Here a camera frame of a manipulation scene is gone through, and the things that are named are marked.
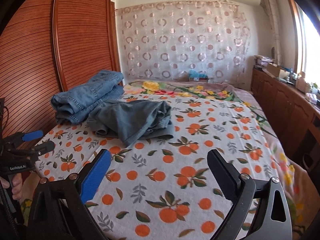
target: metal bolt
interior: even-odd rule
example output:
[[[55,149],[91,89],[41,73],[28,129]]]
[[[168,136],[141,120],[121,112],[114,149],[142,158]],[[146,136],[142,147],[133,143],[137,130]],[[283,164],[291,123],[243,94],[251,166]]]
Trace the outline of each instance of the metal bolt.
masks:
[[[246,173],[241,173],[240,177],[242,179],[250,179],[250,176],[248,174],[246,174]]]
[[[76,179],[78,177],[78,174],[77,173],[71,173],[69,175],[69,179]]]
[[[42,178],[39,182],[40,182],[40,184],[44,184],[47,182],[47,178]]]
[[[271,179],[272,179],[272,181],[274,183],[279,183],[280,182],[279,178],[277,178],[277,177],[272,177]]]

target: human hand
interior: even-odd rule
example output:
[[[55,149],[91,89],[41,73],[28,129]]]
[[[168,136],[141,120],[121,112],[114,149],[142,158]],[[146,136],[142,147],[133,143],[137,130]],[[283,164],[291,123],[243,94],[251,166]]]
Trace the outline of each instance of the human hand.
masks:
[[[1,183],[3,188],[9,188],[10,184],[7,182],[5,179],[1,178]],[[17,173],[13,176],[12,178],[12,184],[13,184],[13,189],[12,189],[12,198],[14,200],[19,200],[22,198],[22,176],[21,173]]]

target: wall curtain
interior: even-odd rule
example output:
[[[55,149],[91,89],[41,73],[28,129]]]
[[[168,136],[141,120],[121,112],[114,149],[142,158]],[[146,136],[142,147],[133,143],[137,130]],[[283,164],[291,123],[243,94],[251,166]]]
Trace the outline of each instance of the wall curtain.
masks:
[[[250,29],[236,4],[171,1],[116,12],[122,71],[127,80],[185,81],[190,70],[214,82],[244,84]]]
[[[273,44],[275,47],[275,64],[282,65],[282,50],[280,42],[280,17],[279,10],[276,0],[264,0],[267,12],[270,18],[272,35],[273,35]]]

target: bed sheet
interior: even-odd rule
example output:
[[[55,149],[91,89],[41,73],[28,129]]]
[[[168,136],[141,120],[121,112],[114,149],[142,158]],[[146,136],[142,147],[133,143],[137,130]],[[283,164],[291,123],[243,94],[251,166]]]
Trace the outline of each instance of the bed sheet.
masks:
[[[111,166],[87,206],[110,239],[210,239],[232,206],[208,169],[213,148],[241,173],[263,180],[278,176],[263,133],[242,103],[151,94],[121,100],[137,99],[171,105],[173,139],[139,140],[124,149],[119,139],[96,137],[86,122],[58,125],[43,138],[53,140],[55,150],[36,165],[41,177],[65,179],[108,149]],[[256,206],[254,201],[238,238],[249,229]]]
[[[320,208],[320,197],[307,172],[289,160],[261,107],[247,91],[229,84],[204,82],[153,82],[136,80],[125,86],[125,94],[164,94],[183,97],[220,99],[245,104],[253,113],[272,153],[271,168],[278,171],[292,221],[293,239],[308,228]]]

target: box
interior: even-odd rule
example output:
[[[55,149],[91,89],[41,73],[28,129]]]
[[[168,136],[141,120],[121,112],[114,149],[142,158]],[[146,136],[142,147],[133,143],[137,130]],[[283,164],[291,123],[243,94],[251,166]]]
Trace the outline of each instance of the box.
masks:
[[[269,71],[271,74],[275,75],[278,78],[284,79],[285,77],[289,76],[290,72],[283,70],[282,67],[268,63],[267,71]]]

